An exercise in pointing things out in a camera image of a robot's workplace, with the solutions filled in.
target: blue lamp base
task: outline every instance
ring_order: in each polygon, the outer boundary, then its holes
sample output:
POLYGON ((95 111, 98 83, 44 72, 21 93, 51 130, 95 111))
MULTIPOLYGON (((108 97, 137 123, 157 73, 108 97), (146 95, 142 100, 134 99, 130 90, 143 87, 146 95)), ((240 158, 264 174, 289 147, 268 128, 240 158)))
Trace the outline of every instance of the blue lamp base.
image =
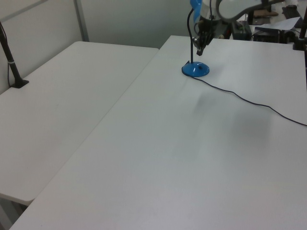
POLYGON ((181 68, 181 70, 184 75, 194 78, 205 76, 210 72, 210 69, 207 65, 198 61, 193 63, 188 61, 187 64, 181 68))

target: cable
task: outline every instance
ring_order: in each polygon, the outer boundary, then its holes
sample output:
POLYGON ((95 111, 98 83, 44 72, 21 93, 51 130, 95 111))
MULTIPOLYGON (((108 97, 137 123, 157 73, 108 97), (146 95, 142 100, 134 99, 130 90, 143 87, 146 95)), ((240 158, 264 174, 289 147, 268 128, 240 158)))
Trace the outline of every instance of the cable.
POLYGON ((291 29, 291 30, 296 31, 296 32, 298 32, 298 33, 300 34, 300 32, 299 32, 299 31, 297 31, 297 30, 294 30, 294 29, 291 29))
POLYGON ((10 65, 8 63, 8 84, 9 84, 9 87, 11 87, 10 85, 10 65))
POLYGON ((305 125, 305 124, 303 124, 303 123, 297 122, 297 121, 295 121, 295 120, 292 120, 292 119, 290 119, 290 118, 288 118, 288 117, 282 115, 281 113, 277 112, 275 109, 273 109, 272 107, 270 107, 270 106, 268 106, 268 105, 265 105, 265 104, 258 104, 258 103, 251 102, 251 101, 249 101, 249 100, 244 99, 243 97, 240 97, 238 94, 236 94, 236 93, 233 92, 233 91, 230 91, 230 90, 223 90, 223 89, 221 89, 221 88, 218 88, 218 87, 216 87, 216 86, 213 86, 213 85, 211 85, 211 84, 205 82, 204 80, 201 80, 201 79, 198 79, 198 78, 194 78, 194 77, 191 77, 191 76, 189 76, 189 77, 190 77, 190 78, 193 78, 193 79, 195 79, 195 80, 201 81, 201 82, 203 82, 203 83, 205 83, 205 84, 211 86, 212 88, 215 88, 215 89, 218 89, 218 90, 221 90, 221 91, 224 91, 224 92, 230 92, 230 93, 234 94, 235 96, 237 96, 238 98, 240 98, 241 100, 243 100, 243 101, 245 101, 245 102, 248 102, 248 103, 250 103, 250 104, 270 108, 271 110, 273 110, 275 113, 277 113, 277 114, 280 115, 281 117, 283 117, 283 118, 285 118, 285 119, 287 119, 287 120, 289 120, 289 121, 292 121, 292 122, 294 122, 294 123, 297 123, 297 124, 299 124, 299 125, 302 125, 302 126, 307 127, 307 125, 305 125))
POLYGON ((198 25, 198 23, 195 23, 195 24, 194 24, 194 32, 195 32, 197 35, 199 35, 199 32, 196 31, 196 26, 197 26, 197 25, 198 25))
POLYGON ((213 30, 213 26, 212 26, 212 22, 213 22, 213 15, 212 15, 211 0, 210 0, 209 7, 210 7, 210 18, 211 18, 210 33, 212 33, 212 30, 213 30))

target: black pole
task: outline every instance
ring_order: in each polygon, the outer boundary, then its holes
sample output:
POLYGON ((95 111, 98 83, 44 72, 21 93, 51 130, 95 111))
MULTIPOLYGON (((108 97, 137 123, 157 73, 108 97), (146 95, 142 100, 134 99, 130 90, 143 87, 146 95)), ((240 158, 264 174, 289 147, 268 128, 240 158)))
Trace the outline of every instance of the black pole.
POLYGON ((293 49, 294 50, 303 50, 305 51, 306 49, 306 43, 305 43, 305 34, 307 30, 307 7, 305 10, 305 16, 303 19, 303 24, 301 28, 301 32, 299 33, 299 37, 295 38, 293 49))
POLYGON ((10 51, 9 44, 8 44, 8 41, 7 41, 7 37, 4 33, 4 29, 3 29, 1 22, 0 22, 0 42, 1 42, 1 45, 2 45, 2 48, 3 48, 3 51, 5 53, 5 56, 8 60, 8 64, 10 65, 12 73, 13 73, 14 78, 15 78, 15 84, 13 84, 12 87, 19 89, 19 88, 23 87, 24 85, 26 85, 27 83, 29 83, 29 81, 23 80, 19 75, 17 66, 16 66, 15 61, 13 59, 12 53, 10 51))
POLYGON ((191 39, 191 63, 193 63, 193 37, 192 37, 192 33, 190 30, 190 16, 193 13, 194 9, 192 8, 192 10, 190 11, 189 15, 188 15, 188 21, 187 21, 187 25, 188 25, 188 31, 189 31, 189 35, 190 35, 190 39, 191 39))

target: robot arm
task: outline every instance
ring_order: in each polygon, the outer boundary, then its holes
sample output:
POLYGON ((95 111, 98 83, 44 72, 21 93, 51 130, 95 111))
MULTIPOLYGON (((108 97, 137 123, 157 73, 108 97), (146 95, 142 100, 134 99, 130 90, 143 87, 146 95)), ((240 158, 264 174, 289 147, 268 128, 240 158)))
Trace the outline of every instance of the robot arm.
POLYGON ((283 0, 202 0, 201 17, 197 22, 199 32, 193 38, 197 54, 201 56, 204 48, 212 41, 220 20, 230 23, 240 18, 244 13, 281 1, 283 0))
POLYGON ((218 16, 225 22, 233 22, 244 13, 267 7, 283 0, 216 0, 215 8, 218 16))

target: white table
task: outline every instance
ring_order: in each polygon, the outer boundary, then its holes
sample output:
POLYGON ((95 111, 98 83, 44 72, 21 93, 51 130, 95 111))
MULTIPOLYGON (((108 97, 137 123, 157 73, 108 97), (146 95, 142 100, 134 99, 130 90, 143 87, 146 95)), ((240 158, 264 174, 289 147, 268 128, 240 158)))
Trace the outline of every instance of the white table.
MULTIPOLYGON (((170 37, 11 230, 305 230, 307 128, 184 76, 188 58, 170 37)), ((195 60, 307 123, 291 45, 214 39, 195 60)))
POLYGON ((0 96, 0 197, 30 204, 157 49, 77 42, 0 96))

